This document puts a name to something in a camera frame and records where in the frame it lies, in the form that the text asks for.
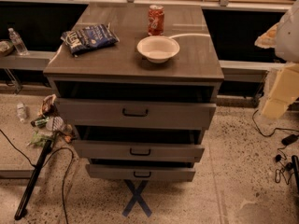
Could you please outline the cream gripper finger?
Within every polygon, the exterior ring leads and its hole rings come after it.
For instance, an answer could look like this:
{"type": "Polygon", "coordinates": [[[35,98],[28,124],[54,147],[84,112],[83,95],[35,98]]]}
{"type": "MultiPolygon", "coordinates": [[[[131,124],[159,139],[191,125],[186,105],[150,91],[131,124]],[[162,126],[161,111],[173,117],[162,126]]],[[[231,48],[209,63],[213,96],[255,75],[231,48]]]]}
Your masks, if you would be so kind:
{"type": "Polygon", "coordinates": [[[254,45],[262,49],[273,49],[276,46],[278,24],[274,24],[264,34],[260,35],[254,45]]]}
{"type": "Polygon", "coordinates": [[[279,119],[299,98],[299,63],[272,68],[266,76],[263,91],[262,115],[279,119]]]}

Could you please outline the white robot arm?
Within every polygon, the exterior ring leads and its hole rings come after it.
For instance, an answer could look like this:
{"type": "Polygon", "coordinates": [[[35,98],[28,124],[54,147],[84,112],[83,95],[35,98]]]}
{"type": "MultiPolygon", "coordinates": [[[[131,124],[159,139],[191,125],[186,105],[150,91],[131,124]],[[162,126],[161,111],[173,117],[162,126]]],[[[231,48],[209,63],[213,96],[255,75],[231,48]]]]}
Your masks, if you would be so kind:
{"type": "Polygon", "coordinates": [[[276,78],[262,108],[268,119],[279,119],[299,98],[299,7],[293,6],[278,23],[260,35],[254,45],[273,48],[286,65],[276,72],[276,78]]]}

